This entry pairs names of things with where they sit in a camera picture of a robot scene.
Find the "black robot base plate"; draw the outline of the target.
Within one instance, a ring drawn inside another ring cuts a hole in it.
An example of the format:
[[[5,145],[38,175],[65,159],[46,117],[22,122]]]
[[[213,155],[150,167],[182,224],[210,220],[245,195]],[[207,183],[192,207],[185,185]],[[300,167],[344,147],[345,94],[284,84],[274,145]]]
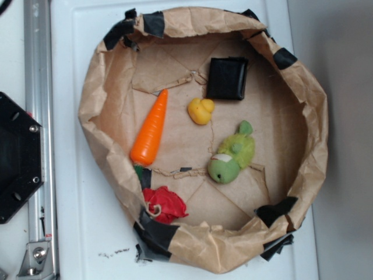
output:
[[[41,125],[1,93],[1,224],[42,185]]]

